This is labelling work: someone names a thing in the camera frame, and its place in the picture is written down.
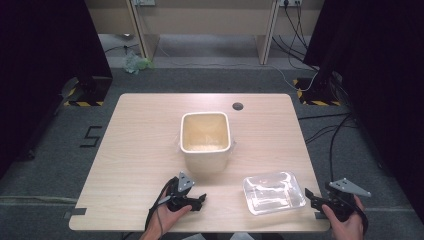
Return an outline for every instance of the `electrical outlet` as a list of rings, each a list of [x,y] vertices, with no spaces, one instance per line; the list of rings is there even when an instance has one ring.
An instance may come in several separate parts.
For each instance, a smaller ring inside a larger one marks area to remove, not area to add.
[[[155,6],[155,0],[133,0],[135,6]]]
[[[289,4],[287,5],[288,7],[297,7],[297,6],[301,6],[302,5],[302,0],[288,0]],[[280,6],[284,7],[284,0],[280,1]]]

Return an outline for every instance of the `person's right hand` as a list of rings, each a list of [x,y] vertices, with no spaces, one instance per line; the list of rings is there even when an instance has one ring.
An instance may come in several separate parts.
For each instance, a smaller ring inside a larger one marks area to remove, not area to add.
[[[358,207],[364,211],[364,206],[361,200],[355,195],[355,202]],[[362,225],[362,219],[358,213],[353,212],[349,219],[345,222],[340,222],[333,210],[327,205],[322,205],[327,218],[330,220],[331,227],[333,228],[333,237],[337,240],[362,240],[364,239],[364,227]]]

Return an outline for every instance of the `crumpled plastic bag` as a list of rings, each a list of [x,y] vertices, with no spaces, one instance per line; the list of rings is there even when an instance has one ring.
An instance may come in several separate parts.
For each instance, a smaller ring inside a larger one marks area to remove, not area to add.
[[[129,51],[125,57],[124,69],[128,73],[138,74],[140,70],[154,68],[152,61],[147,58],[137,56],[133,51]]]

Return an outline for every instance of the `hand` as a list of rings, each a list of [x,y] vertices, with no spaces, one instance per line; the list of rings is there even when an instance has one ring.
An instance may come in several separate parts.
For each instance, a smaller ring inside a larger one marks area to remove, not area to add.
[[[355,195],[355,202],[358,207],[364,211],[364,206],[361,200]],[[345,222],[340,222],[333,210],[327,205],[322,205],[322,210],[328,217],[333,228],[333,237],[337,240],[362,240],[364,238],[362,219],[358,213],[354,212],[350,215],[349,219]]]
[[[172,226],[186,213],[190,212],[191,206],[187,205],[176,212],[168,209],[166,204],[160,205],[153,213],[146,231],[141,235],[140,240],[158,240],[167,233]]]

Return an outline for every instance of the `light wood tabletop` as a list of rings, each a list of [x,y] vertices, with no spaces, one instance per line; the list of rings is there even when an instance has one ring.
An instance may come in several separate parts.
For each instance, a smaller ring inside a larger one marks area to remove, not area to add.
[[[233,109],[242,103],[242,110]],[[220,111],[228,116],[236,142],[224,171],[194,174],[179,148],[181,118],[189,112]],[[149,208],[166,182],[180,171],[196,185],[188,197],[206,193],[171,232],[317,232],[329,229],[315,209],[253,215],[243,179],[292,172],[304,188],[319,188],[305,141],[286,94],[124,94],[109,122],[69,226],[84,231],[143,231]]]

